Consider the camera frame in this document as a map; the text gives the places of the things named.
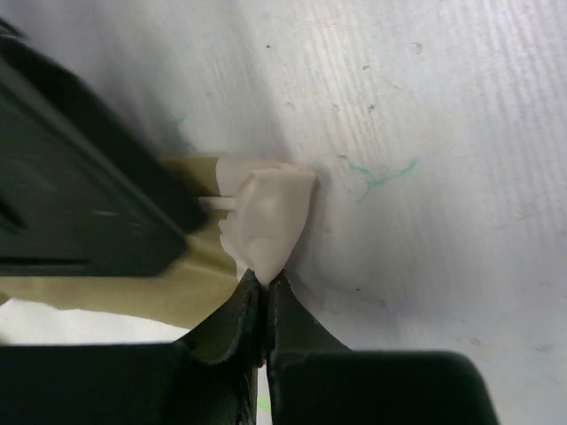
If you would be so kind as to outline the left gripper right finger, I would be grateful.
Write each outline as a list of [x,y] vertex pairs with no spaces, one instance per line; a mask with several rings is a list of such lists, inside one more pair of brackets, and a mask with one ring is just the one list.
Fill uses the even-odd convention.
[[495,424],[484,379],[454,352],[353,351],[296,298],[285,274],[267,297],[275,424]]

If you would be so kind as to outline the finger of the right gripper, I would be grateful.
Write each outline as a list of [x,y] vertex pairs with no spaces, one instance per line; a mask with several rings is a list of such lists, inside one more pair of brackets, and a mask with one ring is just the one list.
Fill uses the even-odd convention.
[[81,79],[2,24],[2,275],[154,276],[206,220]]

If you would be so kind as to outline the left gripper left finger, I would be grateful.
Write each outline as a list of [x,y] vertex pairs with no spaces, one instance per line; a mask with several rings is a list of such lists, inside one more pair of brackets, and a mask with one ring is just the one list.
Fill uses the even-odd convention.
[[260,285],[252,271],[170,343],[1,350],[3,424],[254,424]]

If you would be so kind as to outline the olive and cream underwear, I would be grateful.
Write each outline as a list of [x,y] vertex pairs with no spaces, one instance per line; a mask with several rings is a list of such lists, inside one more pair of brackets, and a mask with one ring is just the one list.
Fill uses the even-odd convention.
[[234,293],[245,271],[268,286],[284,269],[310,210],[315,173],[303,165],[227,157],[165,158],[205,199],[205,226],[154,278],[5,277],[1,302],[114,313],[194,328]]

